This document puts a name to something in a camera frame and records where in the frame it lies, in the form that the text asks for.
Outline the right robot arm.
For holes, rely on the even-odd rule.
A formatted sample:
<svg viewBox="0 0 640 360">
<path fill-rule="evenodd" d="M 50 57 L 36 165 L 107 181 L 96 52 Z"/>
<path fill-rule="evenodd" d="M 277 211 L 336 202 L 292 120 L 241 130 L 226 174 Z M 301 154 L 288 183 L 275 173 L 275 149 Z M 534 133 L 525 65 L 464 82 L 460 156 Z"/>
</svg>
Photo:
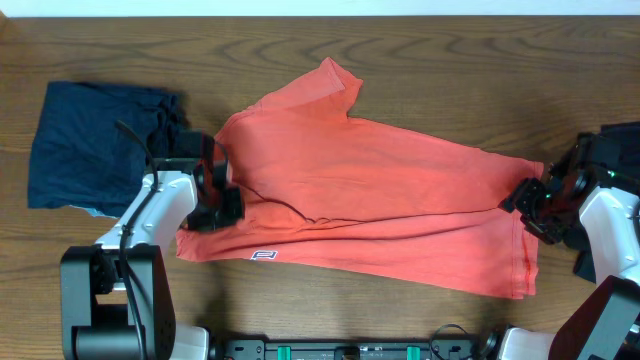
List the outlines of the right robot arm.
<svg viewBox="0 0 640 360">
<path fill-rule="evenodd" d="M 527 178 L 501 207 L 518 211 L 546 244 L 581 251 L 594 292 L 554 334 L 508 328 L 499 359 L 636 359 L 639 356 L 639 171 L 620 135 L 581 133 L 549 169 Z"/>
</svg>

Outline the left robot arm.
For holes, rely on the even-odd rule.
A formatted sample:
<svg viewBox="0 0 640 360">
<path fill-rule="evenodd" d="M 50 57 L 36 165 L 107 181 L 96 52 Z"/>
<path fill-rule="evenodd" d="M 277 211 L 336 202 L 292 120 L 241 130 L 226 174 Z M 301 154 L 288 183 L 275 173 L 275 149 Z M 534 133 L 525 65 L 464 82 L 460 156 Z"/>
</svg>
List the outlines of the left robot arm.
<svg viewBox="0 0 640 360">
<path fill-rule="evenodd" d="M 95 244 L 60 261 L 62 348 L 67 359 L 213 359 L 210 332 L 176 321 L 164 264 L 178 230 L 213 232 L 244 216 L 226 148 L 187 131 L 150 161 L 142 186 Z"/>
</svg>

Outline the coral red t-shirt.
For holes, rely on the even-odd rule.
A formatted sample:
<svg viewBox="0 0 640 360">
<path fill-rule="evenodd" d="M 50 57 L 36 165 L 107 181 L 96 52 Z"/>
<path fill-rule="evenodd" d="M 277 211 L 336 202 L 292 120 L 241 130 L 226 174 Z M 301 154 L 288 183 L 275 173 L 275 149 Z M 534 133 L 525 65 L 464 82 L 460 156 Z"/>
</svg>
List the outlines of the coral red t-shirt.
<svg viewBox="0 0 640 360">
<path fill-rule="evenodd" d="M 245 203 L 181 259 L 295 263 L 480 295 L 535 293 L 537 240 L 500 208 L 540 163 L 350 115 L 362 82 L 331 59 L 218 132 Z"/>
</svg>

